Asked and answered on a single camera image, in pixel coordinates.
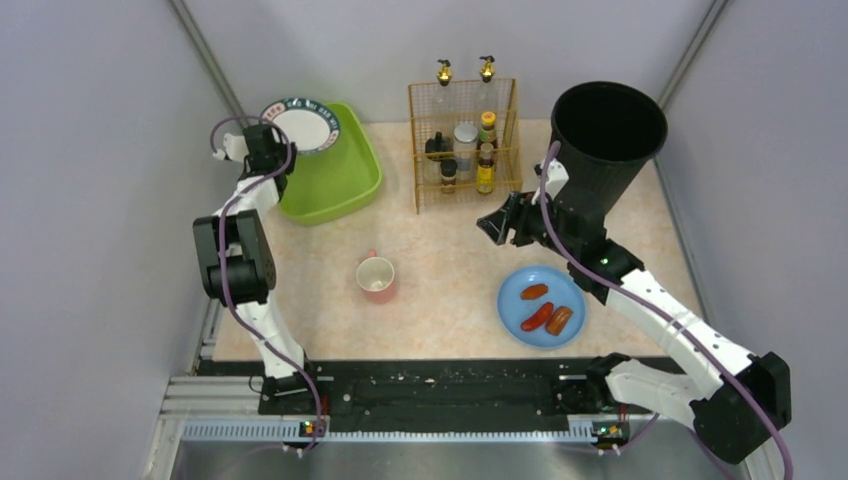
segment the marble tabletop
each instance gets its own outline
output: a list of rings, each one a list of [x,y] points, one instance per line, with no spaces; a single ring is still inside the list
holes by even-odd
[[[538,247],[495,246],[478,217],[504,198],[415,213],[409,123],[365,126],[383,167],[374,202],[351,215],[303,227],[278,211],[263,226],[277,265],[276,296],[295,339],[312,359],[446,359],[594,357],[617,351],[661,355],[659,347],[620,314],[587,296],[580,336],[554,350],[514,340],[495,308],[498,287],[532,264],[565,270],[565,261]],[[548,120],[522,120],[524,189],[538,179],[532,166],[547,150]],[[607,216],[609,237],[641,258],[666,289],[699,313],[654,165],[645,165]],[[354,271],[369,249],[391,260],[399,292],[386,305],[368,303]],[[259,360],[250,336],[222,314],[213,359]]]

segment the black container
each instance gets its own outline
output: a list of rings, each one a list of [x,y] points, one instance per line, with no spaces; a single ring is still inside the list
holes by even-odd
[[[635,88],[590,82],[563,93],[551,113],[551,143],[568,184],[595,192],[609,212],[642,165],[665,143],[662,109]]]

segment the wire rack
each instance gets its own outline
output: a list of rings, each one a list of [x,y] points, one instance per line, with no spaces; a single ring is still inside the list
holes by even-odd
[[[416,83],[409,86],[409,114],[412,128],[413,173],[415,174],[415,211],[421,213],[428,205],[454,205],[460,203],[503,200],[513,190],[521,188],[521,157],[518,141],[518,96],[516,81],[512,78],[496,78],[494,90],[497,92],[498,108],[495,110],[497,122],[498,148],[495,168],[494,191],[490,195],[477,193],[476,164],[472,167],[469,180],[457,179],[454,193],[443,193],[439,161],[428,158],[424,147],[427,139],[436,131],[449,130],[461,123],[477,125],[481,111],[475,110],[474,98],[481,84],[480,80],[455,80],[452,89],[453,113],[435,115],[433,97],[441,87],[438,83]],[[441,158],[453,158],[454,153],[442,153]]]

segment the brown sausage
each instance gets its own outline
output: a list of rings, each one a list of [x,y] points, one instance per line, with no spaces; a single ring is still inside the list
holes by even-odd
[[[521,330],[525,332],[532,332],[537,328],[541,327],[545,324],[545,322],[551,318],[551,313],[554,311],[554,304],[551,302],[547,302],[542,305],[536,313],[530,316],[527,320],[521,322]]]
[[[551,335],[559,335],[574,312],[568,307],[559,307],[545,324],[545,330]]]
[[[525,288],[524,291],[521,292],[521,299],[536,300],[546,293],[548,293],[548,286],[544,283],[537,283],[536,285],[530,285]]]

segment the pink mug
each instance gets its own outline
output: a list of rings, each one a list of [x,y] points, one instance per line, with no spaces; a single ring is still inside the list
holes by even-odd
[[[356,283],[369,302],[383,304],[397,293],[397,278],[392,262],[378,257],[374,250],[356,268]]]

